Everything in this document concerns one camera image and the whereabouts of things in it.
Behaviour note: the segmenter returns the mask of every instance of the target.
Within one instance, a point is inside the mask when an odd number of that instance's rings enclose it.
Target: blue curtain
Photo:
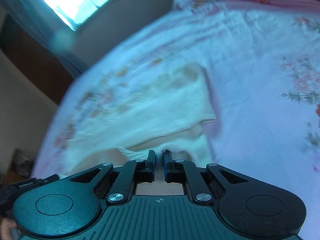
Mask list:
[[[84,62],[68,51],[68,48],[55,43],[57,33],[65,34],[69,40],[75,33],[69,30],[69,27],[57,18],[42,0],[0,0],[0,5],[37,42],[50,50],[72,77],[76,78],[81,74],[81,70],[88,68]]]

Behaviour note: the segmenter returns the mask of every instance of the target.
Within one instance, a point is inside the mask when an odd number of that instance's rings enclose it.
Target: white garment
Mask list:
[[[146,159],[149,149],[157,160],[165,149],[173,158],[189,159],[197,166],[212,161],[202,124],[215,118],[201,66],[176,67],[143,86],[114,109],[87,119],[68,141],[68,176],[100,163],[122,166]],[[157,166],[159,174],[162,167]]]

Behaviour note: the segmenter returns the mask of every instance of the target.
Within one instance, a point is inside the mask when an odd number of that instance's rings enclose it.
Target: finger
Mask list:
[[[4,218],[0,226],[1,240],[13,240],[10,229],[15,227],[17,227],[17,224],[14,220]]]

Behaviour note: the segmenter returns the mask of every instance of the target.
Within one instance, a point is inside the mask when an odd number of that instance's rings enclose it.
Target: bed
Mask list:
[[[78,127],[111,98],[126,96],[128,86],[197,62],[215,114],[202,126],[210,161],[295,193],[307,207],[300,237],[319,240],[320,3],[175,0],[172,8],[72,84],[33,176],[68,174],[66,155]]]

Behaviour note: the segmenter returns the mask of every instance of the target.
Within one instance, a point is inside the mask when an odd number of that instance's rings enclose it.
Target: crosshair symbol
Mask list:
[[[157,201],[158,203],[162,203],[162,202],[165,201],[165,200],[164,200],[163,198],[157,198],[156,201]]]

